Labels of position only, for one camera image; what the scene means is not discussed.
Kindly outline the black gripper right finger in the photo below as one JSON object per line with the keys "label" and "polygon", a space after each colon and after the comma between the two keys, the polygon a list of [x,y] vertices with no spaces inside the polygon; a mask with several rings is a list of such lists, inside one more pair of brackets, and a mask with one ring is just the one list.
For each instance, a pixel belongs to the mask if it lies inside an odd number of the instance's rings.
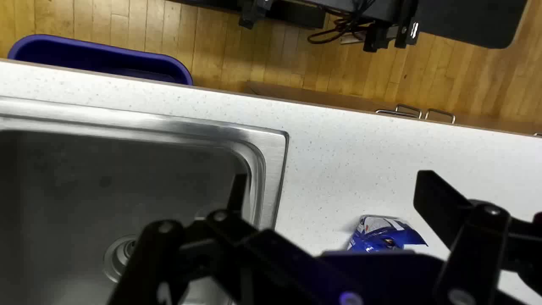
{"label": "black gripper right finger", "polygon": [[448,245],[433,291],[438,305],[524,305],[499,288],[502,271],[542,293],[542,221],[470,199],[433,169],[417,172],[414,208]]}

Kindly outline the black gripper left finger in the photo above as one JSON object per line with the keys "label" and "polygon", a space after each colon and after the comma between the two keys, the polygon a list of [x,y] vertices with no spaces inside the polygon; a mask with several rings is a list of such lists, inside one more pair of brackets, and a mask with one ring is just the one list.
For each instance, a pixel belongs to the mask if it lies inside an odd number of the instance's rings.
{"label": "black gripper left finger", "polygon": [[167,218],[145,227],[107,305],[180,305],[197,279],[212,277],[238,305],[287,305],[289,281],[265,264],[262,230],[241,216],[248,176],[233,181],[226,208],[189,227]]}

